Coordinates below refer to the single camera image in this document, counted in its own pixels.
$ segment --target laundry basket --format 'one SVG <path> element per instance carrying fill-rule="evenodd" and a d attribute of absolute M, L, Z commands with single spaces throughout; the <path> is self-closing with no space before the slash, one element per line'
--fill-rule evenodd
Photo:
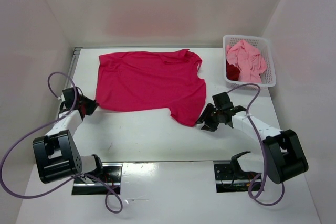
<path fill-rule="evenodd" d="M 223 37 L 223 75 L 224 79 L 229 87 L 236 87 L 237 85 L 244 84 L 246 82 L 241 81 L 231 81 L 226 77 L 226 55 L 225 55 L 225 48 L 226 45 L 234 46 L 236 43 L 240 42 L 241 40 L 245 40 L 246 42 L 250 43 L 252 46 L 258 48 L 261 52 L 261 56 L 264 58 L 267 69 L 264 73 L 260 75 L 261 81 L 263 82 L 258 83 L 258 85 L 261 88 L 266 87 L 273 87 L 275 86 L 277 80 L 275 77 L 275 70 L 274 70 L 274 64 L 272 59 L 272 54 L 270 50 L 269 43 L 266 39 L 260 38 L 260 37 L 253 37 L 253 36 L 244 36 L 244 35 L 225 35 Z"/>

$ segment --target white table surface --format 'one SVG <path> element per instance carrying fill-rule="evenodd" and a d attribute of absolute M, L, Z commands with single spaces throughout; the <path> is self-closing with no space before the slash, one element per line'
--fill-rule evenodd
<path fill-rule="evenodd" d="M 84 95 L 94 99 L 99 67 L 98 56 L 118 51 L 177 51 L 181 48 L 105 48 L 82 49 L 74 82 Z M 212 96 L 229 90 L 223 78 L 222 48 L 191 48 L 203 63 L 199 77 L 206 82 L 206 104 Z M 247 106 L 256 91 L 238 90 L 230 94 L 234 105 Z M 268 92 L 263 89 L 251 107 L 251 113 L 268 124 L 279 127 Z M 186 127 L 170 117 L 169 109 L 138 112 L 112 112 L 97 109 L 85 117 L 74 140 L 81 156 L 97 154 L 105 162 L 212 161 L 260 146 L 245 134 L 220 125 L 216 132 L 201 131 L 201 126 Z"/>
<path fill-rule="evenodd" d="M 98 56 L 122 49 L 83 49 L 74 81 L 88 97 L 95 97 Z M 147 51 L 175 51 L 178 48 L 141 48 Z M 207 85 L 207 102 L 225 90 L 222 78 L 222 50 L 193 48 L 203 59 L 200 77 Z M 244 90 L 231 96 L 235 105 L 246 106 L 254 91 Z M 263 90 L 251 112 L 261 120 L 278 127 L 269 97 Z M 115 113 L 98 109 L 86 117 L 74 135 L 82 156 L 98 154 L 103 161 L 191 161 L 229 159 L 233 154 L 252 150 L 259 152 L 254 141 L 220 126 L 209 133 L 179 125 L 168 109 Z M 34 166 L 26 195 L 43 193 L 57 183 L 44 185 Z M 121 199 L 124 211 L 108 212 L 104 195 L 71 196 L 72 183 L 43 198 L 23 200 L 17 224 L 24 223 L 302 223 L 319 224 L 309 188 L 303 175 L 285 182 L 285 197 L 276 206 L 263 207 L 248 198 L 247 193 L 216 193 L 213 162 L 124 163 Z M 260 199 L 275 201 L 281 187 L 270 180 Z M 118 207 L 110 197 L 110 205 Z"/>
<path fill-rule="evenodd" d="M 43 185 L 33 168 L 26 195 L 40 194 L 58 183 Z M 17 224 L 172 224 L 253 223 L 319 224 L 303 175 L 285 182 L 285 197 L 263 207 L 244 193 L 216 193 L 213 162 L 127 163 L 121 178 L 124 210 L 112 214 L 105 195 L 71 196 L 72 183 L 43 198 L 23 200 Z M 262 199 L 275 201 L 281 187 L 270 180 Z M 118 202 L 110 196 L 110 206 Z"/>

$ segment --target folded clothes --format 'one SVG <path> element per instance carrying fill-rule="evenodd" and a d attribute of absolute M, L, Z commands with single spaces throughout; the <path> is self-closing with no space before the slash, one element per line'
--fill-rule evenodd
<path fill-rule="evenodd" d="M 233 47 L 227 45 L 225 51 L 227 62 L 240 70 L 238 81 L 262 83 L 260 74 L 265 72 L 267 65 L 258 48 L 241 40 Z"/>
<path fill-rule="evenodd" d="M 231 81 L 238 81 L 239 75 L 239 68 L 229 64 L 229 62 L 226 60 L 226 77 Z"/>

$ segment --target red garment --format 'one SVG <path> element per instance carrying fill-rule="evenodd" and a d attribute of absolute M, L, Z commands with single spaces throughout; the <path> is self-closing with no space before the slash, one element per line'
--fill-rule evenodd
<path fill-rule="evenodd" d="M 99 56 L 96 100 L 114 111 L 169 108 L 179 123 L 194 126 L 205 104 L 202 60 L 177 52 L 116 52 Z"/>
<path fill-rule="evenodd" d="M 226 77 L 231 81 L 238 81 L 239 75 L 239 68 L 226 61 Z"/>

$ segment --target white wall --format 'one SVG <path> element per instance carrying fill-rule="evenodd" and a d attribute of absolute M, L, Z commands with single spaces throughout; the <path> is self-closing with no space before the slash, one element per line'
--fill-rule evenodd
<path fill-rule="evenodd" d="M 264 37 L 272 42 L 271 95 L 283 128 L 295 130 L 323 224 L 335 223 L 336 0 L 281 0 Z"/>
<path fill-rule="evenodd" d="M 277 0 L 47 0 L 73 46 L 221 45 L 261 35 Z"/>
<path fill-rule="evenodd" d="M 16 139 L 54 118 L 57 100 L 48 91 L 47 76 L 68 71 L 71 48 L 45 0 L 0 0 L 0 37 L 2 158 Z M 55 89 L 60 91 L 64 82 L 55 77 Z M 33 139 L 19 145 L 5 163 L 5 181 L 21 194 L 34 163 Z M 21 202 L 0 188 L 0 222 L 15 223 Z"/>

